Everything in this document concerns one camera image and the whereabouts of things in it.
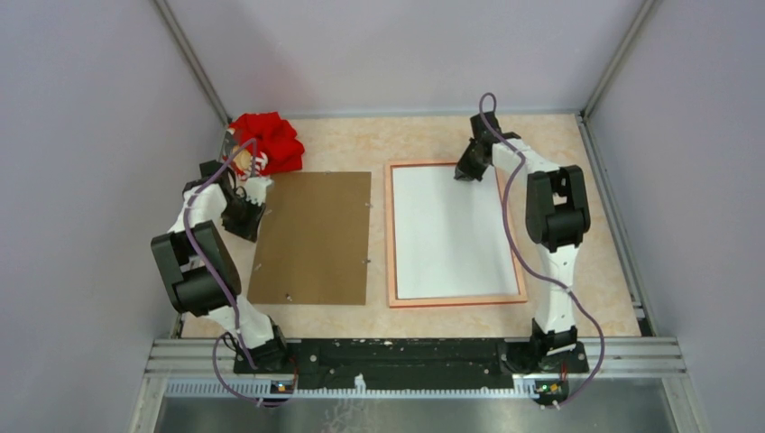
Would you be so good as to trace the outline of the brown fibreboard backing board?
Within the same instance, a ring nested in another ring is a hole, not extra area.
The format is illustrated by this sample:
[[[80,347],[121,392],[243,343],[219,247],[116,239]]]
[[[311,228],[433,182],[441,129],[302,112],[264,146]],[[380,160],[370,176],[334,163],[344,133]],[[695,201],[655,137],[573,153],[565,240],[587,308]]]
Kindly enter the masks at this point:
[[[372,175],[295,171],[273,176],[248,299],[253,304],[366,302]],[[285,294],[292,296],[292,302]]]

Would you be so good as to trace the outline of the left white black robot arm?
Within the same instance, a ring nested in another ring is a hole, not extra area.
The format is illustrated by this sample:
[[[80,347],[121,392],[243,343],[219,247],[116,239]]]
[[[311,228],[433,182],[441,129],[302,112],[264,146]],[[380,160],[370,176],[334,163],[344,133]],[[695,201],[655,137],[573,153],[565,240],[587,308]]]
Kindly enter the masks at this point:
[[[227,232],[251,244],[258,240],[272,182],[239,182],[221,161],[200,165],[201,177],[184,187],[183,207],[171,228],[151,240],[151,250],[173,308],[206,318],[225,330],[242,361],[242,372],[277,373],[290,359],[279,326],[243,294],[226,248]]]

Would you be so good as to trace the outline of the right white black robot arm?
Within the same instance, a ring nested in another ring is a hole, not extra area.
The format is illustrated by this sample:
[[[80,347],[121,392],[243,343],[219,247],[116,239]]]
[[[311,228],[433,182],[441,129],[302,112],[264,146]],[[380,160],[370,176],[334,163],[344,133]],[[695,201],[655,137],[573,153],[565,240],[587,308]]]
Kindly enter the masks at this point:
[[[529,341],[512,346],[502,364],[512,373],[552,372],[577,350],[575,264],[591,227],[584,173],[577,165],[547,160],[516,133],[502,132],[493,112],[474,115],[470,123],[473,135],[457,162],[455,180],[480,181],[489,167],[508,173],[510,180],[525,176],[524,223],[543,268],[536,272],[521,262],[544,290]]]

